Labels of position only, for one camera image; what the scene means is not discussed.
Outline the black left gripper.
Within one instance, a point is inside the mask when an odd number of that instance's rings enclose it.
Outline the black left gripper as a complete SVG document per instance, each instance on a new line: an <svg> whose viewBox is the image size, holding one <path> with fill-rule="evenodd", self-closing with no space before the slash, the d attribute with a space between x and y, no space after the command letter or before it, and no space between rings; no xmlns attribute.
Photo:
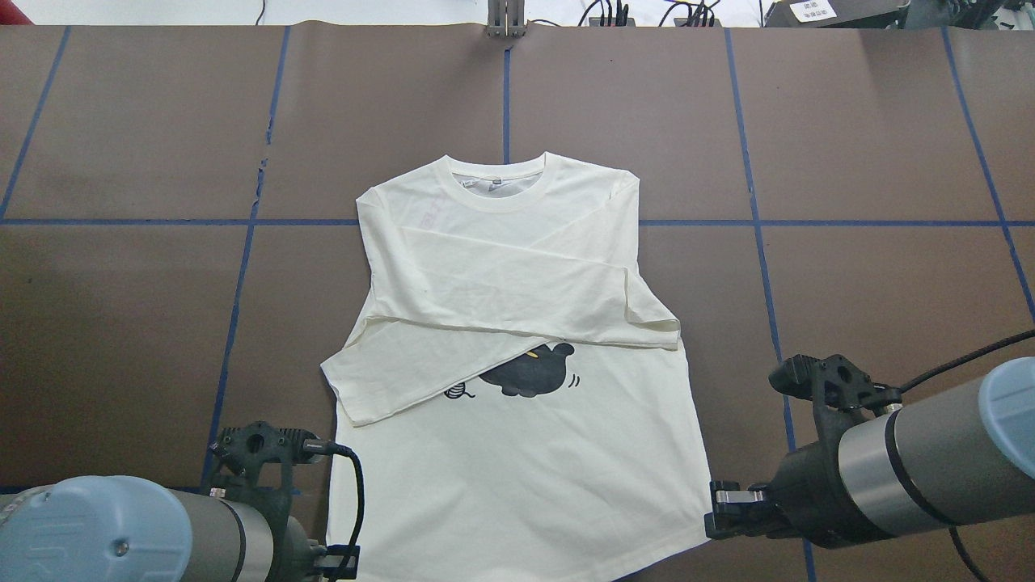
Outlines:
<svg viewBox="0 0 1035 582"><path fill-rule="evenodd" d="M272 581L353 581L357 579L358 545L321 545L289 514L292 495L271 497Z"/></svg>

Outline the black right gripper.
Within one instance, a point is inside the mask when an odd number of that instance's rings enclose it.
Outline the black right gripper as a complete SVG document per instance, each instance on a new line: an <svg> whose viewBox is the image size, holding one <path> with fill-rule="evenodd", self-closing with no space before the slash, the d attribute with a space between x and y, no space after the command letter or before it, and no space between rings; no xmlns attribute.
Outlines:
<svg viewBox="0 0 1035 582"><path fill-rule="evenodd" d="M739 482L709 483L708 539L806 539L818 546L858 544L858 508L838 465L838 442L818 441L780 461L766 492Z"/></svg>

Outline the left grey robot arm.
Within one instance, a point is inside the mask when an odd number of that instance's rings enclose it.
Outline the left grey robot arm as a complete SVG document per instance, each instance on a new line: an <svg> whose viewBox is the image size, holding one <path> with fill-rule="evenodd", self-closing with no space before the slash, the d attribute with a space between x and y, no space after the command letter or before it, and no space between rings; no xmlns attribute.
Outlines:
<svg viewBox="0 0 1035 582"><path fill-rule="evenodd" d="M4 581L355 580L358 545L323 546L275 490L218 496L78 476L2 497Z"/></svg>

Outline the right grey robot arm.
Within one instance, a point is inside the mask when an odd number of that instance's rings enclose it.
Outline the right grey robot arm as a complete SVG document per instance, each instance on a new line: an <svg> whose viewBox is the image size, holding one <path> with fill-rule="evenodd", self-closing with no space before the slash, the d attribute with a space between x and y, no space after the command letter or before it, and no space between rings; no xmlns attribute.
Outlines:
<svg viewBox="0 0 1035 582"><path fill-rule="evenodd" d="M710 483L707 537L839 549L1032 513L1033 369L1016 358L901 405L842 355L788 358L769 382L812 404L817 441L769 482Z"/></svg>

